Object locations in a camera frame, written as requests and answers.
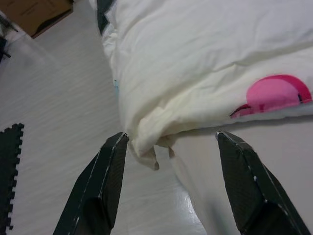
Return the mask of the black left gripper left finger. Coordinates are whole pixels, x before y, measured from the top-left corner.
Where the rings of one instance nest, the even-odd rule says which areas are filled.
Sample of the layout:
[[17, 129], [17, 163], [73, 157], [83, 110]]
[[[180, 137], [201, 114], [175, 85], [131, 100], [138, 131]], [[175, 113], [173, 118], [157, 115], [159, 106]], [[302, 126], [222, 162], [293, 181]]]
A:
[[109, 235], [115, 225], [128, 135], [109, 137], [77, 178], [55, 235]]

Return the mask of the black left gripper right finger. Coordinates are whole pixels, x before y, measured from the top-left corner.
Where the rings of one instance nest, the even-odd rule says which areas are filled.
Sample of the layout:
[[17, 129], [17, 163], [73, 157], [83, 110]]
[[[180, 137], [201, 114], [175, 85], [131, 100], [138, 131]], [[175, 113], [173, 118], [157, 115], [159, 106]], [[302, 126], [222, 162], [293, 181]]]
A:
[[240, 137], [217, 132], [226, 193], [242, 235], [304, 235], [306, 225], [286, 191]]

